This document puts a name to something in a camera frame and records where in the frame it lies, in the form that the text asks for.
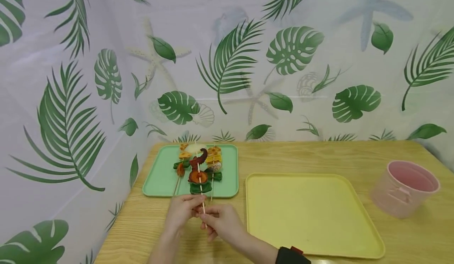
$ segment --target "hand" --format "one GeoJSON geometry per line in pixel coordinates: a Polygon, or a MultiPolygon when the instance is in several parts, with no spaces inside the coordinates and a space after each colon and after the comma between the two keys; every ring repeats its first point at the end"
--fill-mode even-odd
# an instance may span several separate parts
{"type": "Polygon", "coordinates": [[[180,195],[171,199],[164,223],[165,231],[180,231],[192,217],[198,217],[198,207],[205,195],[180,195]]]}
{"type": "Polygon", "coordinates": [[[235,247],[248,236],[238,213],[232,205],[213,205],[206,207],[205,212],[206,214],[203,214],[199,211],[201,213],[200,218],[203,221],[201,229],[207,228],[209,242],[219,235],[220,238],[235,247]]]}

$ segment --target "wooden table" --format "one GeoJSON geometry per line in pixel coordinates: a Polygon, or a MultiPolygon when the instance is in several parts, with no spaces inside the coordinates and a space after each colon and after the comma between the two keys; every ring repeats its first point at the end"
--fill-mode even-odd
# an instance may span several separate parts
{"type": "MultiPolygon", "coordinates": [[[[245,220],[245,178],[254,172],[334,173],[348,178],[370,214],[386,245],[380,260],[310,257],[314,264],[454,263],[454,174],[421,145],[413,141],[260,142],[234,143],[239,153],[240,189],[231,199],[213,202],[233,204],[245,220]],[[409,219],[395,219],[379,210],[369,190],[391,160],[409,160],[429,169],[441,182],[441,190],[409,219]]],[[[164,144],[153,147],[143,165],[115,225],[95,264],[144,264],[158,239],[169,198],[150,198],[141,188],[164,144]]],[[[178,264],[250,263],[217,239],[206,242],[199,219],[191,219],[180,243],[178,264]]]]}

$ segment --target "green plastic tray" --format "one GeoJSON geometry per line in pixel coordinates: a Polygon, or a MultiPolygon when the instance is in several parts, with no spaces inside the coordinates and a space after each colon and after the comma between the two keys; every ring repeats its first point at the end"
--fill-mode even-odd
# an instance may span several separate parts
{"type": "MultiPolygon", "coordinates": [[[[214,182],[213,198],[232,198],[238,193],[238,148],[234,145],[217,145],[222,152],[222,180],[214,182]]],[[[177,184],[177,171],[173,169],[173,164],[178,162],[180,145],[167,145],[159,150],[158,156],[154,161],[147,180],[143,184],[142,192],[146,196],[172,197],[173,190],[177,184]]],[[[206,164],[200,165],[200,170],[207,168],[206,164]]],[[[176,195],[190,194],[189,192],[189,173],[190,168],[186,169],[184,177],[180,181],[176,195]]]]}

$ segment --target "left hand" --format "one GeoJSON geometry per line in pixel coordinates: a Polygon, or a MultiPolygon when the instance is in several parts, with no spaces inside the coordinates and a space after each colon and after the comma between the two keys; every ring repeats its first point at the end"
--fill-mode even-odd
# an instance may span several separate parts
{"type": "Polygon", "coordinates": [[[171,199],[164,227],[180,231],[192,217],[198,217],[197,208],[205,201],[205,195],[180,195],[171,199]]]}

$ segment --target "yellow plastic tray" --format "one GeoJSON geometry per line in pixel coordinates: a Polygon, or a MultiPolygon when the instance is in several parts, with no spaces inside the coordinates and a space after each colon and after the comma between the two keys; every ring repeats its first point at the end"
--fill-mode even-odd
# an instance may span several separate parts
{"type": "Polygon", "coordinates": [[[340,175],[251,174],[247,230],[275,247],[307,255],[379,259],[385,244],[353,189],[340,175]]]}

